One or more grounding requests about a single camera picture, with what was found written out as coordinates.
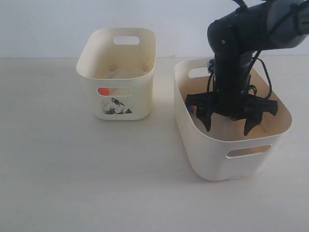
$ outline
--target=small white basket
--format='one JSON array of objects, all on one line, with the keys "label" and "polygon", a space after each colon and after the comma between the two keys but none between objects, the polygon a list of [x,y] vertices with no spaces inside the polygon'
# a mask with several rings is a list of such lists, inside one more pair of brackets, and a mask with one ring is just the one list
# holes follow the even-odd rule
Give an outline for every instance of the small white basket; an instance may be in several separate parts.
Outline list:
[{"label": "small white basket", "polygon": [[155,61],[155,34],[148,29],[94,32],[76,66],[94,115],[104,120],[139,120],[149,115]]},{"label": "small white basket", "polygon": [[[278,101],[276,116],[264,113],[260,126],[247,137],[243,135],[245,120],[231,121],[213,114],[211,130],[185,106],[187,94],[203,93],[208,77],[190,78],[189,71],[205,68],[209,58],[187,60],[175,66],[175,116],[183,143],[194,171],[204,179],[220,181],[250,176],[259,172],[266,158],[276,147],[281,136],[292,125],[292,116],[275,93],[270,99]],[[251,72],[252,84],[259,96],[266,96],[269,87],[255,70]]]}]

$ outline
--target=large white basket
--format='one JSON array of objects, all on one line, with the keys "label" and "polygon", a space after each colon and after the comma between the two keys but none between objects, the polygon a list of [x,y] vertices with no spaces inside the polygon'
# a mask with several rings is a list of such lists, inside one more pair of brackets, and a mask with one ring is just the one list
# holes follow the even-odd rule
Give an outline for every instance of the large white basket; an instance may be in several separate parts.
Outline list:
[{"label": "large white basket", "polygon": [[[179,63],[175,67],[175,114],[183,143],[194,171],[204,179],[219,181],[249,176],[259,172],[281,136],[292,125],[292,116],[275,93],[279,111],[276,116],[265,113],[260,126],[243,135],[244,120],[231,121],[213,114],[211,131],[192,117],[186,106],[187,94],[205,92],[208,77],[189,78],[192,69],[207,67],[209,59],[200,58]],[[268,94],[268,85],[255,70],[252,84],[259,96]]]},{"label": "large white basket", "polygon": [[[130,38],[138,38],[138,42],[131,44]],[[95,116],[104,120],[146,117],[153,105],[155,61],[155,34],[148,29],[108,28],[94,32],[76,70]]]}]

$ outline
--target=robotic arm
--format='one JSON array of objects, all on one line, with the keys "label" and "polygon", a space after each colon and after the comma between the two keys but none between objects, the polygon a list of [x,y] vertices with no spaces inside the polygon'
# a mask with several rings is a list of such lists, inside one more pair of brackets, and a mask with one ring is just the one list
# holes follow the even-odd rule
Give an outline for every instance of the robotic arm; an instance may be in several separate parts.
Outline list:
[{"label": "robotic arm", "polygon": [[265,0],[250,8],[243,0],[233,1],[239,8],[208,28],[214,59],[208,64],[211,75],[207,92],[187,95],[186,106],[197,107],[197,118],[207,131],[213,113],[232,120],[245,119],[247,136],[262,122],[263,113],[275,116],[278,112],[278,103],[269,99],[272,86],[263,61],[269,81],[266,97],[256,95],[256,87],[250,85],[250,71],[262,51],[294,48],[309,35],[309,0]]}]

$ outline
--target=table surface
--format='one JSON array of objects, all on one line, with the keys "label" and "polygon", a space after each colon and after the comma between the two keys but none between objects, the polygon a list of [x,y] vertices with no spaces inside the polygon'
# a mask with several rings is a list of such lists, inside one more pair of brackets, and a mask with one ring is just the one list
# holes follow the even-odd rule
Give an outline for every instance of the table surface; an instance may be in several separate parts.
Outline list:
[{"label": "table surface", "polygon": [[308,231],[309,57],[265,58],[293,127],[260,174],[222,182],[188,162],[173,107],[181,60],[157,60],[153,111],[134,122],[92,115],[76,59],[0,60],[0,231]]}]

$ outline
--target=basket handle hole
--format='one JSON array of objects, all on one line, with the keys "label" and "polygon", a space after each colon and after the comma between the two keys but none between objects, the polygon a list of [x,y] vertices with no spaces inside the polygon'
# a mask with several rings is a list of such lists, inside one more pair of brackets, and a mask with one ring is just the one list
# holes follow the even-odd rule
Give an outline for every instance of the basket handle hole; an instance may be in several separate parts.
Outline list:
[{"label": "basket handle hole", "polygon": [[264,152],[266,152],[270,149],[271,149],[271,145],[238,149],[238,150],[230,151],[226,155],[226,157],[231,159],[231,158],[244,157],[244,156],[248,156],[248,155],[258,155],[259,153],[264,153]]},{"label": "basket handle hole", "polygon": [[114,37],[114,43],[116,45],[138,45],[140,39],[137,36],[116,36]]},{"label": "basket handle hole", "polygon": [[121,88],[98,88],[98,94],[101,96],[108,97],[130,97],[133,92],[131,88],[121,87]]},{"label": "basket handle hole", "polygon": [[199,78],[209,76],[207,67],[191,69],[189,71],[189,78]]}]

